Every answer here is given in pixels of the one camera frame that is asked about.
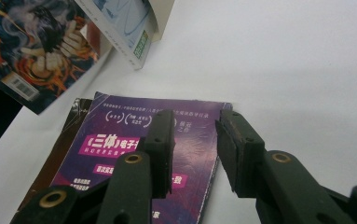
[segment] purple book cover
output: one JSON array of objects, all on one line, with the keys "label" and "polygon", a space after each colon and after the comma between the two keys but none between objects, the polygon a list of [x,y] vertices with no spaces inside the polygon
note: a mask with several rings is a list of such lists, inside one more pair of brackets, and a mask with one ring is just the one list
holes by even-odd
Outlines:
[{"label": "purple book cover", "polygon": [[87,190],[108,178],[120,155],[135,150],[152,117],[172,109],[172,194],[153,200],[153,223],[199,223],[217,165],[214,123],[229,103],[119,97],[96,92],[51,185]]}]

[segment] white barcode label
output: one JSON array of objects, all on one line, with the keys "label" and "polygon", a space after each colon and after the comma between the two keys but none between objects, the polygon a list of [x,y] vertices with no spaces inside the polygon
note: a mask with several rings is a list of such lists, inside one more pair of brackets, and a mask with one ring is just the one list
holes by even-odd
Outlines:
[{"label": "white barcode label", "polygon": [[32,101],[39,94],[34,86],[14,72],[5,77],[3,82],[27,101]]}]

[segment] book spine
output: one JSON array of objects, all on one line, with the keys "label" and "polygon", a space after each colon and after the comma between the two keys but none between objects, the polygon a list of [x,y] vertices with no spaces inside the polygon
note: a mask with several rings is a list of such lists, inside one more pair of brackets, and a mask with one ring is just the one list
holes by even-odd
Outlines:
[{"label": "book spine", "polygon": [[111,24],[103,15],[103,13],[97,8],[97,6],[91,0],[76,0],[76,3],[85,11],[88,17],[97,25],[100,31],[111,42],[117,51],[123,54],[123,56],[129,61],[134,69],[141,69],[144,66],[144,60],[138,59],[125,41],[120,37],[115,26]]}]

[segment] white tabletop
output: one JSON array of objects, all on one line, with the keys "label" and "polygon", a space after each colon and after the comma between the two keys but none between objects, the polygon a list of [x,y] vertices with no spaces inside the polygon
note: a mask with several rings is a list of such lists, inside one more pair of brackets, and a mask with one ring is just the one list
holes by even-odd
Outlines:
[{"label": "white tabletop", "polygon": [[[45,112],[23,108],[0,140],[0,224],[9,223],[76,97],[94,92],[234,105],[323,186],[357,185],[357,1],[175,0],[162,40],[133,71],[112,52]],[[222,166],[206,224],[260,223]]]}]

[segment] book cover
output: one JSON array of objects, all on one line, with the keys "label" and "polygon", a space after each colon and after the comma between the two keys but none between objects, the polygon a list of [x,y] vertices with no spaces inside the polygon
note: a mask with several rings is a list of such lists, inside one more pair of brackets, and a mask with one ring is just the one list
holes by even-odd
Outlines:
[{"label": "book cover", "polygon": [[40,114],[98,60],[74,0],[0,1],[0,90]]},{"label": "book cover", "polygon": [[172,194],[153,200],[153,223],[199,223],[217,165],[214,121],[229,103],[120,97],[96,92],[62,166],[52,181],[84,191],[110,177],[117,158],[135,150],[152,117],[175,116]]},{"label": "book cover", "polygon": [[22,209],[40,190],[49,187],[55,174],[60,168],[68,149],[73,143],[76,133],[82,125],[83,120],[89,112],[91,105],[90,99],[76,98],[68,113],[67,119],[62,127],[62,132],[56,140],[50,155],[41,168],[34,183],[27,191],[18,211]]},{"label": "book cover", "polygon": [[76,2],[134,69],[144,66],[155,32],[155,16],[147,0]]}]

